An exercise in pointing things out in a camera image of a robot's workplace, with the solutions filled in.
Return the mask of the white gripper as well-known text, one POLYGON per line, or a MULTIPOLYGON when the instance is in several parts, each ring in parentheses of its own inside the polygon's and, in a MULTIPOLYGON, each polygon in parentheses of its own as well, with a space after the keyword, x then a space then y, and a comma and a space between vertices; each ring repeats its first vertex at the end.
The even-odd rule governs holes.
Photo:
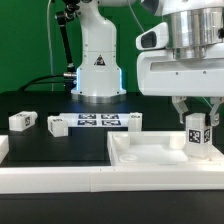
POLYGON ((173 96, 172 104, 181 124, 189 114, 187 97, 211 97, 207 125, 220 123, 224 104, 224 43, 209 45, 202 59, 175 60, 168 45, 168 25, 160 23, 136 38, 137 83, 147 96, 173 96))

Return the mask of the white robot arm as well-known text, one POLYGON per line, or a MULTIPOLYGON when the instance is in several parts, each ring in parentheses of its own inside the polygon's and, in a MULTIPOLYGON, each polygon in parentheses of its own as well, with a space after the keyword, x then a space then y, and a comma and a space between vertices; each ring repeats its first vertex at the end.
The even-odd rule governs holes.
POLYGON ((170 96, 180 117, 185 99, 208 97, 208 124, 219 124, 224 103, 224 0, 63 0, 66 18, 81 23, 82 63, 72 94, 91 102, 123 95, 116 63, 116 28, 102 17, 101 6, 139 1, 162 22, 136 38, 138 88, 148 96, 170 96))

